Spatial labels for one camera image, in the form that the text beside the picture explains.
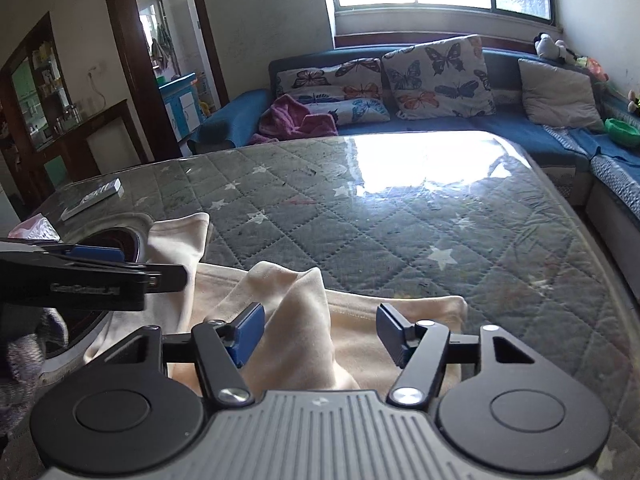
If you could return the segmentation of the gloved left hand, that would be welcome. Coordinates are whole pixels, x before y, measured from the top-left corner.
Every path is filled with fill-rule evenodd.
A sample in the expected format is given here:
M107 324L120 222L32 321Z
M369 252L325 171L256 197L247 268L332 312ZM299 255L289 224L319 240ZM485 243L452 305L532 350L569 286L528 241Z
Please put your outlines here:
M44 308L35 330L2 344L2 359L8 370L1 372L1 437L7 437L24 419L35 399L46 360L46 343L65 348L68 329L58 310Z

